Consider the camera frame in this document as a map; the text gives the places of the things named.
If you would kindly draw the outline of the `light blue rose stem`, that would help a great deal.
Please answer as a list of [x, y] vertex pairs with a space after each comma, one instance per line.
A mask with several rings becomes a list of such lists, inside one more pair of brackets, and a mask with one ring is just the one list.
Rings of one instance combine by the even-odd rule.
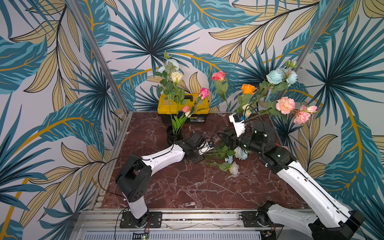
[[217, 148], [209, 150], [207, 153], [204, 153], [204, 156], [219, 158], [225, 161], [225, 163], [232, 164], [234, 160], [244, 161], [249, 157], [251, 152], [244, 150], [240, 147], [236, 147], [234, 150], [231, 150], [227, 145], [220, 144]]

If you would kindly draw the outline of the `white rose flower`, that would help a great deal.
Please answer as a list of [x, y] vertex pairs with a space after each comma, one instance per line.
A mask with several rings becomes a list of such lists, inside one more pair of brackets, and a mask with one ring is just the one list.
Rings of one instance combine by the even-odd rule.
[[232, 176], [238, 176], [239, 175], [239, 167], [240, 166], [238, 164], [236, 164], [235, 162], [233, 162], [231, 164], [228, 162], [224, 162], [221, 164], [216, 163], [216, 162], [211, 162], [211, 163], [203, 162], [203, 164], [210, 166], [210, 167], [217, 167], [222, 172], [229, 173]]

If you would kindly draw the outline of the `pink peony spray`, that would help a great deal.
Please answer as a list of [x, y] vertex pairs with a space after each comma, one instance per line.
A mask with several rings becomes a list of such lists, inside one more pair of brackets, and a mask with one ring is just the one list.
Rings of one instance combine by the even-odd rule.
[[301, 105], [296, 108], [296, 102], [289, 97], [282, 97], [277, 101], [268, 101], [267, 109], [259, 111], [259, 115], [272, 115], [287, 120], [293, 118], [294, 124], [306, 123], [318, 110], [317, 106]]

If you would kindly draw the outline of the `pale blue white rose spray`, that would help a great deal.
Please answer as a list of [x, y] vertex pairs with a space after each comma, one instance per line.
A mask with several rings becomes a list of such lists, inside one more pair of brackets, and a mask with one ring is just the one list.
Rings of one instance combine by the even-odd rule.
[[165, 100], [172, 100], [171, 90], [173, 88], [173, 83], [171, 81], [171, 74], [172, 72], [175, 72], [175, 71], [180, 72], [179, 71], [180, 66], [178, 61], [176, 59], [171, 58], [171, 55], [169, 55], [167, 51], [165, 51], [164, 53], [164, 58], [165, 58], [164, 65], [161, 66], [155, 72], [155, 76], [161, 78], [160, 87], [158, 87], [158, 92], [165, 95]]

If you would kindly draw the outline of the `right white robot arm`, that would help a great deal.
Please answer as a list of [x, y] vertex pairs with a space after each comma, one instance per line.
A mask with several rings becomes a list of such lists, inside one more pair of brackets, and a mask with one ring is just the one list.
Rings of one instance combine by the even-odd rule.
[[264, 121], [246, 127], [245, 117], [229, 116], [234, 126], [218, 132], [230, 150], [240, 148], [258, 155], [263, 165], [291, 186], [313, 213], [290, 210], [268, 201], [259, 207], [252, 221], [259, 226], [287, 226], [313, 240], [350, 240], [360, 229], [365, 217], [349, 210], [323, 189], [302, 167], [295, 156], [278, 145], [275, 129]]

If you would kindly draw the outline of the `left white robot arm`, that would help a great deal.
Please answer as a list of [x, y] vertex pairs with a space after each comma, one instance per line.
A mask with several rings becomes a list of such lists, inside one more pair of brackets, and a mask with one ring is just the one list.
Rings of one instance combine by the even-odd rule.
[[115, 183], [128, 203], [128, 220], [133, 222], [131, 225], [141, 228], [150, 223], [150, 212], [144, 195], [154, 174], [185, 158], [198, 163], [214, 146], [213, 142], [208, 142], [200, 133], [194, 132], [190, 138], [178, 140], [162, 151], [141, 157], [130, 156]]

